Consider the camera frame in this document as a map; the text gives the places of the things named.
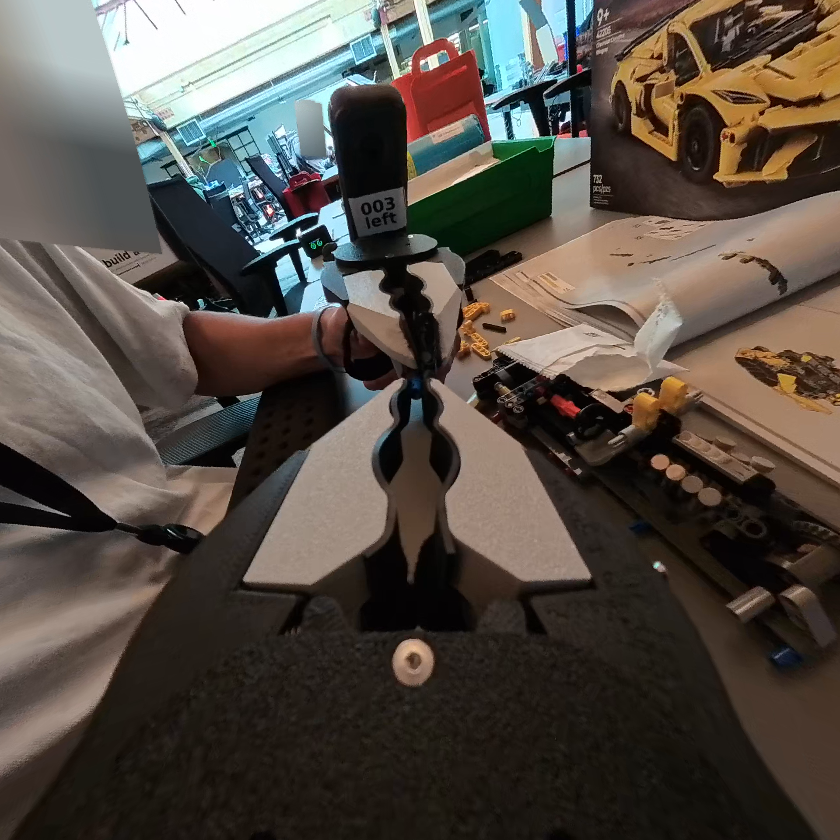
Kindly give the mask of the grey wristband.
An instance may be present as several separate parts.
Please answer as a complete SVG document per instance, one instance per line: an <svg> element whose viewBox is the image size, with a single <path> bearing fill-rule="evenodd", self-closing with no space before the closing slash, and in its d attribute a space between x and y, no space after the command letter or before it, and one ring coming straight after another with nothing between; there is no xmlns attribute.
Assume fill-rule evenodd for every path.
<svg viewBox="0 0 840 840"><path fill-rule="evenodd" d="M337 302L318 308L311 318L311 345L321 364L335 372L344 373L348 351L349 317Z"/></svg>

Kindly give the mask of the red office chair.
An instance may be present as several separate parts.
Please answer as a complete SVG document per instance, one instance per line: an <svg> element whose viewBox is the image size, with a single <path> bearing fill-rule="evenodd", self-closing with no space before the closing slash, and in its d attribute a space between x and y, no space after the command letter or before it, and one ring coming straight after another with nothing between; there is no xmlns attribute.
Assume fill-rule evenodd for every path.
<svg viewBox="0 0 840 840"><path fill-rule="evenodd" d="M289 220L319 214L331 202L320 175L308 172L294 174L280 194L280 203Z"/></svg>

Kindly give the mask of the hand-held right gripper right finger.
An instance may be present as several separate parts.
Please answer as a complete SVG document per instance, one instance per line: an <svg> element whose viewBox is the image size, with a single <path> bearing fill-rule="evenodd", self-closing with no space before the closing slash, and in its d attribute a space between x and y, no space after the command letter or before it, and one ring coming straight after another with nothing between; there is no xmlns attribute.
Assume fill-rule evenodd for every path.
<svg viewBox="0 0 840 840"><path fill-rule="evenodd" d="M524 447L440 381L427 384L437 525L460 592L562 592L592 583Z"/></svg>

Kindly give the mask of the light blue plastic packet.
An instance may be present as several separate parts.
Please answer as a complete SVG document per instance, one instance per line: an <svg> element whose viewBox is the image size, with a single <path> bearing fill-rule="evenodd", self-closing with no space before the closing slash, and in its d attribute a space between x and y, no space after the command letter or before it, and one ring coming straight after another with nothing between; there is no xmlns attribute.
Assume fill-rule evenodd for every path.
<svg viewBox="0 0 840 840"><path fill-rule="evenodd" d="M406 147L407 178L411 181L487 141L486 132L475 114L409 141Z"/></svg>

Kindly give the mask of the lego set cardboard box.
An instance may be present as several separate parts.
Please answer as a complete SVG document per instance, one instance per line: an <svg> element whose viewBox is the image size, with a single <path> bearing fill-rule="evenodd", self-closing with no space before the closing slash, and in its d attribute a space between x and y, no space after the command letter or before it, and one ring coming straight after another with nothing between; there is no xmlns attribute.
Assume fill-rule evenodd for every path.
<svg viewBox="0 0 840 840"><path fill-rule="evenodd" d="M838 1L595 2L590 204L692 221L838 191Z"/></svg>

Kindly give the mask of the person's left hand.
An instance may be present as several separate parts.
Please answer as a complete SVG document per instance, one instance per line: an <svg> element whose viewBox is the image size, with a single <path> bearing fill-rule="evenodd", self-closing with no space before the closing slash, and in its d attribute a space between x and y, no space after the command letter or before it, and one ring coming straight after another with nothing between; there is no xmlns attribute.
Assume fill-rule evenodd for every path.
<svg viewBox="0 0 840 840"><path fill-rule="evenodd" d="M394 363L360 334L347 310L328 304L318 315L317 343L329 365L369 391L380 391L399 378Z"/></svg>

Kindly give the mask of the partly built lego car chassis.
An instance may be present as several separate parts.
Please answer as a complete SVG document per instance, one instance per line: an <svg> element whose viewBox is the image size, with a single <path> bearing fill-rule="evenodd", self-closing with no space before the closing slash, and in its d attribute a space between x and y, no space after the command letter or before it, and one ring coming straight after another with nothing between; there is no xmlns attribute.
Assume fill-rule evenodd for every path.
<svg viewBox="0 0 840 840"><path fill-rule="evenodd" d="M622 392L552 380L495 354L472 377L478 407L597 480L700 573L741 624L776 643L777 668L838 652L838 514L790 465L777 469L692 417L698 391L669 377Z"/></svg>

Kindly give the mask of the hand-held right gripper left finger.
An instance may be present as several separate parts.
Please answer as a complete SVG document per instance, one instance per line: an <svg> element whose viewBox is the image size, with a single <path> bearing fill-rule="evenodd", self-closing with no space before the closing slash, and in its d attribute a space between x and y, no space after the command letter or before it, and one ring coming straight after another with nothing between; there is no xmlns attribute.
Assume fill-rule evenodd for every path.
<svg viewBox="0 0 840 840"><path fill-rule="evenodd" d="M374 467L394 382L314 443L244 576L252 589L366 589L365 557L395 521Z"/></svg>

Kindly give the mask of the lego instruction booklet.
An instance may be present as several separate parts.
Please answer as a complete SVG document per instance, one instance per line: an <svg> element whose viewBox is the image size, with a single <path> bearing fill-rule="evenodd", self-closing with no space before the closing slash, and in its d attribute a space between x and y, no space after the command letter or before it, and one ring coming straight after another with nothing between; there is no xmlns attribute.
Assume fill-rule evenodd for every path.
<svg viewBox="0 0 840 840"><path fill-rule="evenodd" d="M494 278L564 328L624 340L665 293L665 359L703 405L838 485L839 198L749 217L627 217Z"/></svg>

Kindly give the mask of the person's left forearm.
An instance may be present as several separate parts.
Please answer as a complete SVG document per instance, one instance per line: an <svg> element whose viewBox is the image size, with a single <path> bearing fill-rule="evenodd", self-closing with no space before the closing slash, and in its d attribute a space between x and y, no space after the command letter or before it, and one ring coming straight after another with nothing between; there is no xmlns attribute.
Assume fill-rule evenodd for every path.
<svg viewBox="0 0 840 840"><path fill-rule="evenodd" d="M312 337L314 317L282 318L191 311L183 334L196 373L198 396L261 393L281 382L324 371L328 362Z"/></svg>

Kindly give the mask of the group of yellow lego connectors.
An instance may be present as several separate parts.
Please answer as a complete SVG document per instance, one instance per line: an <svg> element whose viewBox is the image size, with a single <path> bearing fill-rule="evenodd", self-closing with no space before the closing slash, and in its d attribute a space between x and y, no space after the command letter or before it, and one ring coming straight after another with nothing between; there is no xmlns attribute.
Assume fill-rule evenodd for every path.
<svg viewBox="0 0 840 840"><path fill-rule="evenodd" d="M487 301L468 302L461 310L462 321L458 327L456 358L465 360L475 356L482 361L491 361L499 348L522 341L518 335L508 332L508 325L516 320L514 309L491 311ZM506 333L495 333L481 327L483 322L493 322L507 328Z"/></svg>

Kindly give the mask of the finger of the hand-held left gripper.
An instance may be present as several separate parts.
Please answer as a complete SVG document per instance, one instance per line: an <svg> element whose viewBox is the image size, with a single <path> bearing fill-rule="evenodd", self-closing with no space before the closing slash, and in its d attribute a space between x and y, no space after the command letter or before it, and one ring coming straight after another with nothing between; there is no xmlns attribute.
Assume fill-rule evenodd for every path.
<svg viewBox="0 0 840 840"><path fill-rule="evenodd" d="M434 324L434 334L425 343L429 347L430 370L437 374L451 364L460 346L463 262L414 263L413 275L421 281L423 320Z"/></svg>
<svg viewBox="0 0 840 840"><path fill-rule="evenodd" d="M417 362L392 294L381 288L383 270L362 270L343 276L349 317L356 332L393 362L415 370Z"/></svg>

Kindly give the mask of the white printed t-shirt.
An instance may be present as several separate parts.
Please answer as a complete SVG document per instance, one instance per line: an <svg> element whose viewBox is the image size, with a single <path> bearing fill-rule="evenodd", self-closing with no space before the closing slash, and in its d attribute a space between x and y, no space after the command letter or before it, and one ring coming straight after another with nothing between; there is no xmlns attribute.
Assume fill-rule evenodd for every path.
<svg viewBox="0 0 840 840"><path fill-rule="evenodd" d="M170 467L139 407L195 394L185 305L76 246L1 244L2 443L130 524L201 532L235 468ZM1 819L13 835L81 732L175 555L126 534L2 526Z"/></svg>

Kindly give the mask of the green plastic bin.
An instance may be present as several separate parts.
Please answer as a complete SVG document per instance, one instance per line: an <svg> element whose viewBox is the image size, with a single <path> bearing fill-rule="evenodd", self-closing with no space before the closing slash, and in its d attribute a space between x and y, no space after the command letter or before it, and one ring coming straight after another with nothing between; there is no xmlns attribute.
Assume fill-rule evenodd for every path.
<svg viewBox="0 0 840 840"><path fill-rule="evenodd" d="M408 204L409 234L429 236L468 256L551 216L554 138L492 141L462 155L467 154L500 163Z"/></svg>

